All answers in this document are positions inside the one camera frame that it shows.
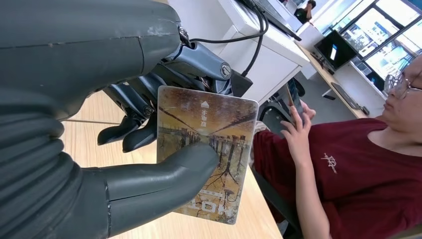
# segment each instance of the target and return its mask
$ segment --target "black cable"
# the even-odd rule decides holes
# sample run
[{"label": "black cable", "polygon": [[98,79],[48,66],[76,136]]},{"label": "black cable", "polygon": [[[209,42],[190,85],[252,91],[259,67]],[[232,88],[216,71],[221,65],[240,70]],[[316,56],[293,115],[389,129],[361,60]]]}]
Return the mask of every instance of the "black cable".
[{"label": "black cable", "polygon": [[[256,9],[255,12],[256,12],[258,19],[259,19],[259,27],[260,27],[259,31],[265,33],[265,32],[268,31],[268,27],[269,27],[268,19],[258,10],[258,8],[255,8],[255,9]],[[265,30],[264,30],[264,23],[262,21],[262,18],[264,18],[266,20],[265,23],[267,25],[265,26]],[[259,37],[258,45],[256,46],[256,50],[255,50],[255,53],[253,54],[252,60],[250,61],[248,67],[246,67],[246,70],[244,70],[243,73],[242,73],[243,77],[246,77],[246,75],[249,73],[250,69],[252,68],[253,64],[255,64],[256,58],[258,57],[259,51],[261,50],[263,39],[264,39],[264,35]]]},{"label": "black cable", "polygon": [[254,34],[254,35],[243,36],[243,37],[239,37],[239,38],[235,38],[235,39],[228,39],[228,40],[207,40],[207,39],[201,39],[201,38],[194,38],[194,39],[191,39],[190,41],[198,41],[198,42],[213,43],[213,44],[223,44],[223,43],[232,43],[232,42],[244,41],[244,40],[260,37],[260,36],[263,36],[267,32],[268,25],[269,25],[268,19],[265,16],[263,16],[263,17],[264,17],[265,23],[267,24],[267,28],[263,32],[259,32],[259,33]]}]

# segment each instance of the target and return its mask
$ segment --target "hand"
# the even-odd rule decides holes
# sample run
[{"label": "hand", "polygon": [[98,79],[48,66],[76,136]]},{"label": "hand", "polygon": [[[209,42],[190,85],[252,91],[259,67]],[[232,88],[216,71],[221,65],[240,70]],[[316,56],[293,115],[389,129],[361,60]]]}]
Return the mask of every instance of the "hand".
[{"label": "hand", "polygon": [[282,130],[281,133],[287,140],[289,144],[289,151],[295,162],[296,166],[299,165],[307,165],[311,162],[311,156],[309,152],[309,131],[311,130],[311,119],[309,118],[307,113],[304,113],[304,121],[303,124],[301,117],[299,116],[298,111],[294,106],[290,107],[290,112],[292,117],[295,121],[296,127],[293,124],[281,121],[281,124],[284,125],[287,130]]},{"label": "hand", "polygon": [[312,120],[315,117],[315,115],[317,114],[317,112],[315,110],[312,110],[311,108],[309,108],[308,104],[306,104],[302,100],[301,100],[301,105],[302,105],[302,108],[304,109],[304,113],[306,113],[308,115],[309,119]]}]

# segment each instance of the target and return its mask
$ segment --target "keyboard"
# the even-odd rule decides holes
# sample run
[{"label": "keyboard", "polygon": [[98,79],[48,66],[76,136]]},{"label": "keyboard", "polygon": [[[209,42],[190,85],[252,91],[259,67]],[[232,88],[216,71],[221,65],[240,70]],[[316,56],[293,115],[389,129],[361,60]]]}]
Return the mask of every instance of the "keyboard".
[{"label": "keyboard", "polygon": [[347,93],[346,91],[344,91],[343,87],[341,87],[341,85],[336,84],[334,82],[331,83],[331,85],[334,87],[334,89],[336,89],[340,95],[343,97],[344,100],[346,100],[346,102],[349,104],[350,107],[352,107],[352,109],[354,110],[360,110],[359,105],[356,103],[355,100],[353,100]]}]

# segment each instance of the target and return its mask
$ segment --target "robotic hand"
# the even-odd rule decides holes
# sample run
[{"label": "robotic hand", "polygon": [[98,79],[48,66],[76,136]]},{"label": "robotic hand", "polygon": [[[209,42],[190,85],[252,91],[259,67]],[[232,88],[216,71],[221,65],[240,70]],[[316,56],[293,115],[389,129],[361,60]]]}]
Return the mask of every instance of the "robotic hand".
[{"label": "robotic hand", "polygon": [[98,143],[123,139],[125,152],[155,139],[159,86],[231,94],[230,66],[190,42],[171,7],[3,0],[0,33],[0,238],[108,238],[178,208],[206,183],[218,164],[206,144],[159,164],[80,168],[59,139],[59,121],[96,91],[126,113]]}]

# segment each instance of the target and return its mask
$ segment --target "smartphone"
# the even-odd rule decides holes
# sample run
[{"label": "smartphone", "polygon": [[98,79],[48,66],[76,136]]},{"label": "smartphone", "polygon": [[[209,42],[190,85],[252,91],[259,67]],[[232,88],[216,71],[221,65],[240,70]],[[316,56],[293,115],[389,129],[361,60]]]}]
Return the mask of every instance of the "smartphone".
[{"label": "smartphone", "polygon": [[302,122],[304,122],[304,119],[303,119],[304,109],[302,107],[301,100],[299,98],[299,92],[298,92],[298,88],[296,88],[295,80],[293,79],[289,80],[287,84],[285,84],[283,87],[285,88],[285,91],[286,91],[285,94],[287,96],[285,103],[288,106],[295,106],[296,110],[299,113],[299,116],[302,119]]}]

